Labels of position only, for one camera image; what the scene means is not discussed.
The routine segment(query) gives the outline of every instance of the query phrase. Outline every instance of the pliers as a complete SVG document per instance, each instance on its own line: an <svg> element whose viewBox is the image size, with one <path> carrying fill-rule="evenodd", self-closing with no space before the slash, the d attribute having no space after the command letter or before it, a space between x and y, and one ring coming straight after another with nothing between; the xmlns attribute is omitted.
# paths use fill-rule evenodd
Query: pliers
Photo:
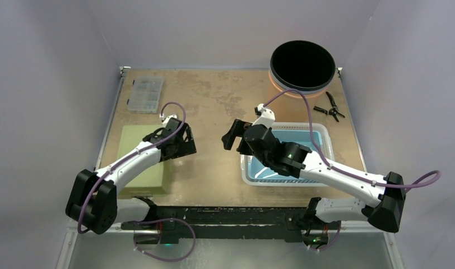
<svg viewBox="0 0 455 269"><path fill-rule="evenodd" d="M318 106L315 106L315 107L313 108L313 110L318 111L318 112L321 112L321 113L323 113L323 114L325 114L325 115L331 115L331 116L333 116L333 117L335 118L335 120L336 120L337 122L340 122L340 121L338 120L337 115L340 115L340 116L342 116L343 118L345 118L345 115L341 114L341 113L338 111L338 106L337 106L336 103L335 103L335 100L334 100L334 98L333 98L333 95L331 95L329 92L327 92L327 96L328 96L328 99L330 100L330 104L332 105L332 109L326 110L325 108L319 108Z"/></svg>

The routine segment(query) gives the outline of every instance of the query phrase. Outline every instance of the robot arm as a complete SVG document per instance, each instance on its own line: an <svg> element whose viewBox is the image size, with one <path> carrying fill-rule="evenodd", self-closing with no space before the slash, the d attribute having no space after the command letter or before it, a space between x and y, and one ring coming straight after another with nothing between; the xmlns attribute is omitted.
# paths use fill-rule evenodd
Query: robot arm
<svg viewBox="0 0 455 269"><path fill-rule="evenodd" d="M224 149L230 150L236 137L242 137L237 151L256 157L264 166L279 175L311 179L352 195L354 198L312 198L309 212L318 220L329 223L338 220L363 220L378 229L397 232L406 198L403 189L371 185L331 169L340 168L350 174L375 183L403 184L402 177L394 172L387 176L365 173L327 160L319 153L294 142L280 142L272 134L274 113L259 104L255 109L258 119L254 123L236 119L230 131L223 136Z"/></svg>
<svg viewBox="0 0 455 269"><path fill-rule="evenodd" d="M135 198L117 200L122 188L153 165L196 153L191 128L187 123L171 139L151 149L142 150L167 138L182 124L176 115L168 116L162 123L162 128L148 134L135 149L114 163L95 172L86 169L79 172L66 205L66 215L78 220L90 189L108 172L108 176L97 188L97 195L92 196L85 208L82 224L96 234L101 234L113 223L143 220L150 209L149 205Z"/></svg>

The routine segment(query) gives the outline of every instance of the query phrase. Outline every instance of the orange container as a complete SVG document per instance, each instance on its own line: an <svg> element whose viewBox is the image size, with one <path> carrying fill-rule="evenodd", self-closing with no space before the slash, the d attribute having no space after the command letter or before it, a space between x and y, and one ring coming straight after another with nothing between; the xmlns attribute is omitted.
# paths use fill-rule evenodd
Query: orange container
<svg viewBox="0 0 455 269"><path fill-rule="evenodd" d="M321 46L302 40L280 45L272 53L269 68L268 99L279 92L297 89L313 109L318 98L327 90L335 75L335 62ZM268 105L277 122L306 122L307 106L294 92L286 92Z"/></svg>

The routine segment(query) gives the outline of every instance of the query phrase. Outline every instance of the yellow foam block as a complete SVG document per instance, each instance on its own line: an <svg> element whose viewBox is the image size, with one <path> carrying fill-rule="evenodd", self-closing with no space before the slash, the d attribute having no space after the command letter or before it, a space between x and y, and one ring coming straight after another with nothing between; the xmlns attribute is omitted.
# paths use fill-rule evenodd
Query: yellow foam block
<svg viewBox="0 0 455 269"><path fill-rule="evenodd" d="M161 128L161 125L131 125L124 126L120 137L117 159L133 150L147 134ZM120 198L134 196L163 196L168 193L169 184L163 181L170 162L156 164L143 171L134 180L130 181L119 194Z"/></svg>

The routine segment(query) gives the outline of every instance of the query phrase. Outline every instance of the white enclosure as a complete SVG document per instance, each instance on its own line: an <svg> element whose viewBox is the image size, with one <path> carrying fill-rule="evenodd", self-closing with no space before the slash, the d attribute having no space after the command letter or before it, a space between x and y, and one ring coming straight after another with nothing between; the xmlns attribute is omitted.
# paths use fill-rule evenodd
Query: white enclosure
<svg viewBox="0 0 455 269"><path fill-rule="evenodd" d="M371 172L443 171L396 237L406 268L455 268L455 0L0 0L0 268L55 267L119 66L267 68L295 39L343 67Z"/></svg>

